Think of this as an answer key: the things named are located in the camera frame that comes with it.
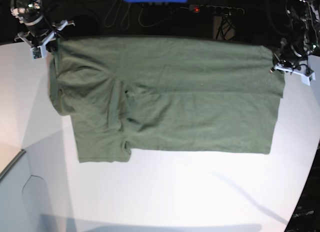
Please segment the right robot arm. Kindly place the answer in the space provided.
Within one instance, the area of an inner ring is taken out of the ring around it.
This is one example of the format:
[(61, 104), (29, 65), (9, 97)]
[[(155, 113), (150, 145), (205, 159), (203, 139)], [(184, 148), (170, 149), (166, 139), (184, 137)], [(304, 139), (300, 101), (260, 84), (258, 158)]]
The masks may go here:
[(43, 0), (11, 0), (10, 12), (27, 28), (27, 32), (19, 32), (14, 41), (28, 44), (33, 60), (45, 58), (49, 50), (48, 44), (61, 37), (61, 31), (65, 27), (75, 25), (72, 20), (50, 22)]

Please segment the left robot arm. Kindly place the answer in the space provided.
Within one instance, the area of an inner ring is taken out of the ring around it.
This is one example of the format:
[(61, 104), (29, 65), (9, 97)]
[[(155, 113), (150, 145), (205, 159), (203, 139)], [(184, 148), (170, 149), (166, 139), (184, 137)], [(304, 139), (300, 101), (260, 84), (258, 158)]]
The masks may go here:
[(289, 19), (289, 32), (275, 26), (270, 0), (265, 0), (269, 25), (281, 36), (280, 48), (273, 52), (273, 67), (279, 71), (299, 75), (301, 82), (310, 86), (316, 79), (309, 57), (320, 49), (320, 7), (317, 0), (285, 0), (285, 13)]

